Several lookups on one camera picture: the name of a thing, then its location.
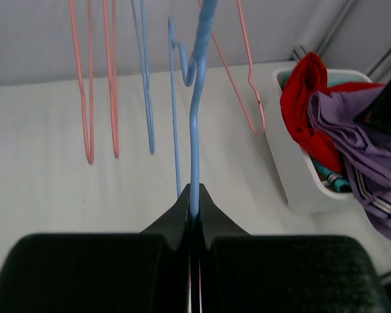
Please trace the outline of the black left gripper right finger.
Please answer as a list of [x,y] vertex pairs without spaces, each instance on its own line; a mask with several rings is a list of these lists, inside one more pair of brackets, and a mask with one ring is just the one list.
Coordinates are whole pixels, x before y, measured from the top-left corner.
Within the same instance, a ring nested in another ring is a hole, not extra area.
[[343,235],[251,235],[199,188],[203,312],[391,312],[371,259]]

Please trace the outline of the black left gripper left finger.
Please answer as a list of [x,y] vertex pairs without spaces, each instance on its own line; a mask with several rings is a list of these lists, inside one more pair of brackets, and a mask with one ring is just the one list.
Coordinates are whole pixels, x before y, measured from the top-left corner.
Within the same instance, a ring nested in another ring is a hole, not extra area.
[[33,233],[0,270],[0,312],[186,312],[190,190],[139,233]]

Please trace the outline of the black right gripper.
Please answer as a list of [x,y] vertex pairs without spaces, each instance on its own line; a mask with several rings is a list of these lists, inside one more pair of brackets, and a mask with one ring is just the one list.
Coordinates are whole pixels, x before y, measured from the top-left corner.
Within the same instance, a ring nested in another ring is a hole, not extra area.
[[358,114],[355,122],[391,134],[391,79],[375,100]]

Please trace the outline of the lilac trousers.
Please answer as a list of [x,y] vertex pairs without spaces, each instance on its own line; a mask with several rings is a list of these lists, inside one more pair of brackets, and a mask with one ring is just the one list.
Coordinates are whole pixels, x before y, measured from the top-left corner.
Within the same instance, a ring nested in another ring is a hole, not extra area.
[[391,135],[355,120],[382,90],[316,91],[308,102],[308,116],[343,157],[353,195],[373,227],[391,240]]

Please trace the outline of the red trousers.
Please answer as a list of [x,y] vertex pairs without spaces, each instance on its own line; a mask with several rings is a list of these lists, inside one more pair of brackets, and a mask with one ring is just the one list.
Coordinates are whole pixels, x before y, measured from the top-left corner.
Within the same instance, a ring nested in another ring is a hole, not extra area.
[[316,53],[310,52],[292,71],[280,98],[287,131],[310,157],[334,172],[343,173],[344,163],[331,137],[310,124],[310,97],[316,91],[329,95],[332,92],[352,92],[382,86],[382,83],[347,82],[329,87],[325,65]]

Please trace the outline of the teal trousers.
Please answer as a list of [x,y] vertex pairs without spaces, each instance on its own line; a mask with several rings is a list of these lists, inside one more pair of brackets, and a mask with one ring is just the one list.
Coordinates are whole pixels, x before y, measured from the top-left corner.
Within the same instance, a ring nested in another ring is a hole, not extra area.
[[309,154],[322,184],[336,192],[350,192],[347,178],[339,171],[343,161],[332,140],[310,125],[307,106],[311,92],[315,90],[314,83],[317,83],[316,89],[323,88],[313,76],[296,77],[292,72],[281,76],[283,121],[294,141]]

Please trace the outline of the pink hanger of yellow trousers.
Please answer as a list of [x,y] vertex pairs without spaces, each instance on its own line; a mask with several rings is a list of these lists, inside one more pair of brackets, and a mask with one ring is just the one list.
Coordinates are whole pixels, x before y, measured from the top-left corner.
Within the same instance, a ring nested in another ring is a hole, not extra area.
[[72,38],[74,42],[74,53],[76,57],[76,69],[78,74],[78,85],[81,98],[81,120],[83,126],[83,140],[85,147],[85,156],[89,165],[94,163],[94,65],[93,65],[93,24],[91,1],[87,2],[87,21],[88,21],[88,45],[89,45],[89,101],[85,95],[85,86],[83,81],[83,72],[81,69],[81,53],[78,39],[78,28],[76,23],[76,13],[74,0],[69,0],[70,21],[72,27]]

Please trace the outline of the pink hanger of red trousers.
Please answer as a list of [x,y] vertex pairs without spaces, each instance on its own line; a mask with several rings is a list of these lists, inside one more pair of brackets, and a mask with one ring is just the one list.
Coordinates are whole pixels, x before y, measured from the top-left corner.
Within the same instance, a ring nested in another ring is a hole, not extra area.
[[[221,101],[215,106],[214,116],[219,121],[225,121],[225,115],[231,109],[235,109],[236,104],[239,104],[250,130],[260,136],[265,133],[265,113],[260,92],[253,80],[253,58],[246,30],[242,2],[227,1],[226,3],[230,3],[233,9],[231,16],[227,19],[229,26],[220,31],[218,36],[211,33],[212,43],[221,61],[218,65],[223,68],[222,72],[226,73],[224,84],[227,87],[226,100]],[[227,54],[218,42],[220,38],[223,39],[224,37],[227,37],[229,42],[235,41],[234,47],[244,51],[246,57],[246,70],[244,72],[237,72],[236,69],[239,66],[235,65],[231,67],[226,61],[225,57]]]

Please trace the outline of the blue hanger of teal trousers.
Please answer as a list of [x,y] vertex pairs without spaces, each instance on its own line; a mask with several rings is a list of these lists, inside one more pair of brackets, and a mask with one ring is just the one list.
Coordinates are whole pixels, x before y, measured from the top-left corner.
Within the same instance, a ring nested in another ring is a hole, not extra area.
[[134,18],[134,26],[136,30],[139,62],[141,66],[141,77],[142,77],[143,94],[144,94],[144,101],[145,101],[149,152],[150,154],[153,155],[155,151],[155,135],[154,135],[152,99],[151,99],[151,91],[150,91],[149,51],[147,45],[147,24],[146,24],[145,2],[144,1],[139,2],[140,15],[141,15],[140,18],[141,27],[139,27],[138,25],[136,2],[134,0],[131,0],[131,7],[132,7],[133,18]]

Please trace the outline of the blue hanger of lilac trousers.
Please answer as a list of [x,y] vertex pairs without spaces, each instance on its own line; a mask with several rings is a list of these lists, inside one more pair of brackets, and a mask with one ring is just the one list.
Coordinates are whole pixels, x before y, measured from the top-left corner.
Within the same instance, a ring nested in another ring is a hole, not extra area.
[[173,123],[173,147],[175,157],[175,177],[177,194],[181,194],[181,171],[179,160],[179,140],[177,125],[177,104],[175,98],[175,70],[174,50],[178,50],[182,80],[185,86],[193,87],[190,103],[189,127],[190,127],[190,216],[197,218],[199,208],[200,189],[200,152],[199,152],[199,103],[203,92],[206,76],[207,50],[214,21],[218,1],[202,1],[199,12],[198,24],[194,47],[189,57],[186,56],[185,46],[175,38],[173,19],[168,18],[168,48],[169,48],[169,72],[171,86],[171,106]]

